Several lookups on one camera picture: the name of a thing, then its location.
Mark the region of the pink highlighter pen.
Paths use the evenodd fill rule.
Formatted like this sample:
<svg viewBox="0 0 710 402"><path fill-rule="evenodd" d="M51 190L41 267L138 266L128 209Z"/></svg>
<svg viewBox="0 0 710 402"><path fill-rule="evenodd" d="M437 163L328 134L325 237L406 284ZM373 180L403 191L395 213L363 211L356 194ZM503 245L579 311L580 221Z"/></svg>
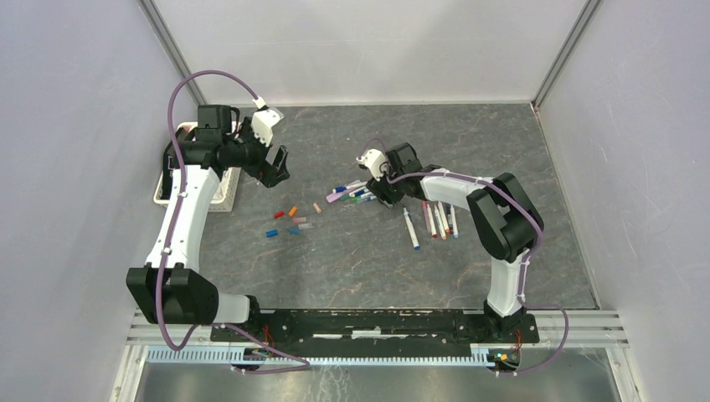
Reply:
<svg viewBox="0 0 710 402"><path fill-rule="evenodd" d="M429 218L428 218L426 202L421 201L421 206L422 206L422 211L423 211L423 216L424 216L425 227L427 229L427 232L430 233L430 222L429 222Z"/></svg>

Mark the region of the white marker dark-blue cap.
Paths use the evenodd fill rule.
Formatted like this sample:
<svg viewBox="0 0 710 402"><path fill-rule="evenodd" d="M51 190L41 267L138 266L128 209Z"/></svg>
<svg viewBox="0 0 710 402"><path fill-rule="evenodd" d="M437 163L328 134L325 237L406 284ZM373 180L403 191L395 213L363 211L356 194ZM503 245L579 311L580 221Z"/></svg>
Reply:
<svg viewBox="0 0 710 402"><path fill-rule="evenodd" d="M332 190L332 193L343 193L343 192L346 192L347 190L353 190L353 189L360 188L360 187L364 186L365 184L366 184L365 182L355 181L355 182L349 183L345 186L335 187Z"/></svg>

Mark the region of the white marker red cap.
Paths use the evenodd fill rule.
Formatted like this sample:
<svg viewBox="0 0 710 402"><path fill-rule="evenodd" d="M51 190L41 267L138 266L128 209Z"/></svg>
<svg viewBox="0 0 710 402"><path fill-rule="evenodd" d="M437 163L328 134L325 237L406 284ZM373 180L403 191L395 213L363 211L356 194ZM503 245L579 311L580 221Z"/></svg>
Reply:
<svg viewBox="0 0 710 402"><path fill-rule="evenodd" d="M424 206L424 211L426 213L426 222L427 222L428 231L430 232L430 235L436 239L438 237L438 233L436 230L435 216L434 216L433 210L431 209L430 205L427 202L423 202L423 206Z"/></svg>

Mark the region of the white marker light-blue cap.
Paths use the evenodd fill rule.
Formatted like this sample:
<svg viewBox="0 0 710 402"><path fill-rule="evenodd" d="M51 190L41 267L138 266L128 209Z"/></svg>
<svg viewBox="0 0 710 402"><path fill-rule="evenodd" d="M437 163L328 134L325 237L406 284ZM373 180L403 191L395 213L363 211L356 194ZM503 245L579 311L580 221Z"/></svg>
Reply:
<svg viewBox="0 0 710 402"><path fill-rule="evenodd" d="M455 239L459 238L458 224L455 215L455 207L453 205L449 206L449 217L450 217L450 228L451 233Z"/></svg>

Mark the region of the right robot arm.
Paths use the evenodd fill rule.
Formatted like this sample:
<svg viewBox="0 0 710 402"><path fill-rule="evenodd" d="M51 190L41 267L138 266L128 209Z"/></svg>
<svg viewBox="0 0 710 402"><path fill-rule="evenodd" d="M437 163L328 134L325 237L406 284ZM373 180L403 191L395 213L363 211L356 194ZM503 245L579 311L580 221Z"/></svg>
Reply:
<svg viewBox="0 0 710 402"><path fill-rule="evenodd" d="M407 142L386 152L368 149L356 159L370 173L368 189L388 207L403 197L440 202L468 211L478 239L491 256L491 284L484 308L485 334L504 342L517 331L514 315L524 308L525 277L543 238L543 219L510 173L494 178L423 165Z"/></svg>

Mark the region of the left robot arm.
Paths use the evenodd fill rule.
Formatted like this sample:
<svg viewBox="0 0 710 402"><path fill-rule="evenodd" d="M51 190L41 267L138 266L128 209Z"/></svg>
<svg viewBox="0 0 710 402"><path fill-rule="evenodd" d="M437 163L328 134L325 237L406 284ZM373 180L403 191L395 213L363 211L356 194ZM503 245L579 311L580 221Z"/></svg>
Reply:
<svg viewBox="0 0 710 402"><path fill-rule="evenodd" d="M239 168L267 188L289 178L285 146L273 162L266 159L282 119L268 106L241 118L235 107L207 105L198 108L195 122L178 126L179 148L165 155L172 181L161 230L144 266L126 275L126 286L149 323L228 322L247 342L262 333L263 319L252 312L255 298L225 294L201 276L199 251L214 195L229 169Z"/></svg>

